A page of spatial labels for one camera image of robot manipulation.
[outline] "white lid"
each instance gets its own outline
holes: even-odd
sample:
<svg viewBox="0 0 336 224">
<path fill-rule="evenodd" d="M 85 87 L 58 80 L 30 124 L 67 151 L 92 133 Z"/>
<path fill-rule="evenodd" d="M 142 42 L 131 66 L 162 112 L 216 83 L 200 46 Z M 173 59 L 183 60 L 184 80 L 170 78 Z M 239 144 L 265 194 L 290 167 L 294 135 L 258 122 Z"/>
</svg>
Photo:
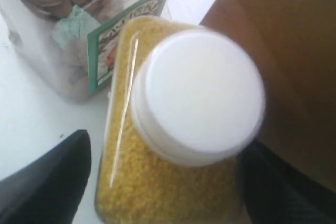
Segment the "white lid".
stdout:
<svg viewBox="0 0 336 224">
<path fill-rule="evenodd" d="M 265 95 L 250 57 L 229 38 L 199 29 L 156 46 L 135 78 L 131 104 L 152 150 L 179 165 L 203 166 L 254 139 Z"/>
</svg>

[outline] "product label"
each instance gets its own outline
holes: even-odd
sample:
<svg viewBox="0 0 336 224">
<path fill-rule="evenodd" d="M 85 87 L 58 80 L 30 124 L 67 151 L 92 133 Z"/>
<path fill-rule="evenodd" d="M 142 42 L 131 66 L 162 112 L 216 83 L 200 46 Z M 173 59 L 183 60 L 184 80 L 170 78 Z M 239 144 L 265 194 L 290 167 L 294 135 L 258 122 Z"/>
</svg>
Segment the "product label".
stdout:
<svg viewBox="0 0 336 224">
<path fill-rule="evenodd" d="M 113 19 L 88 34 L 90 92 L 108 83 L 113 75 L 118 35 L 132 18 L 143 15 L 160 16 L 166 0 L 140 0 Z"/>
</svg>

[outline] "yellow granules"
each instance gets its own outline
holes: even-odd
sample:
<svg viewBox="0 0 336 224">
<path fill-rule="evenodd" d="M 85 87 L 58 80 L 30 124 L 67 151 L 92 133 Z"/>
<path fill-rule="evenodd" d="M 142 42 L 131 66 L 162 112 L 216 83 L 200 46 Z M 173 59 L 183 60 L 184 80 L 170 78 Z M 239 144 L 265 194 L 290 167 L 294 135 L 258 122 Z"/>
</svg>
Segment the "yellow granules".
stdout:
<svg viewBox="0 0 336 224">
<path fill-rule="evenodd" d="M 201 168 L 176 166 L 152 152 L 132 122 L 129 94 L 142 62 L 161 40 L 191 28 L 143 17 L 123 29 L 96 195 L 96 209 L 105 223 L 223 224 L 241 210 L 237 158 Z"/>
</svg>

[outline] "plastic jar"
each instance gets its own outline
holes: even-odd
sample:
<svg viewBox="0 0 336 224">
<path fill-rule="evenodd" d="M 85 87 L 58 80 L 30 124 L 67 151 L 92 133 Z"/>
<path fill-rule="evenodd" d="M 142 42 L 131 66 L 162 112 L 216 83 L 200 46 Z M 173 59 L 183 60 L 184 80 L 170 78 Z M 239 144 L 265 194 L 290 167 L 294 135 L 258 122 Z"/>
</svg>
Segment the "plastic jar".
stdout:
<svg viewBox="0 0 336 224">
<path fill-rule="evenodd" d="M 121 33 L 96 210 L 108 224 L 230 223 L 243 206 L 239 152 L 265 107 L 233 41 L 153 17 Z"/>
<path fill-rule="evenodd" d="M 109 82 L 127 20 L 166 0 L 0 0 L 15 50 L 58 93 L 85 100 Z"/>
</svg>

